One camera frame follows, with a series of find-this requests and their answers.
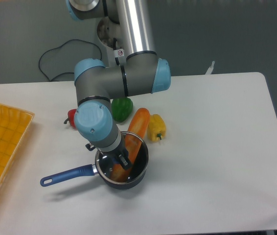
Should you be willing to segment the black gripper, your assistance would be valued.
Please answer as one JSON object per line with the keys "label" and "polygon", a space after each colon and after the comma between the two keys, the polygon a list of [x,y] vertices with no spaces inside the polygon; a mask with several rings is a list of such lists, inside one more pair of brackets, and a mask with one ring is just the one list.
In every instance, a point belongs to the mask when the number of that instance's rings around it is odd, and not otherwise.
{"label": "black gripper", "polygon": [[129,160],[128,156],[128,150],[125,147],[125,141],[124,139],[121,139],[120,141],[117,141],[116,148],[113,148],[112,150],[102,150],[99,148],[96,148],[92,143],[88,143],[85,145],[85,147],[89,151],[96,150],[97,153],[95,155],[95,162],[101,161],[102,158],[110,158],[112,159],[113,163],[119,163],[123,169],[130,169],[132,167],[132,163]]}

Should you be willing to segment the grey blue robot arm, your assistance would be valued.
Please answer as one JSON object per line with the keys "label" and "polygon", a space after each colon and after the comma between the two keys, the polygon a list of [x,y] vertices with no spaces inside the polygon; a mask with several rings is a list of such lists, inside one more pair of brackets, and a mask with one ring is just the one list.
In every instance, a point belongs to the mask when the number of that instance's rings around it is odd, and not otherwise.
{"label": "grey blue robot arm", "polygon": [[120,25],[124,64],[105,67],[101,60],[85,59],[74,68],[78,104],[74,123],[95,148],[129,169],[132,163],[113,120],[111,99],[161,92],[171,84],[169,64],[155,51],[147,2],[69,0],[66,4],[73,19],[111,17]]}

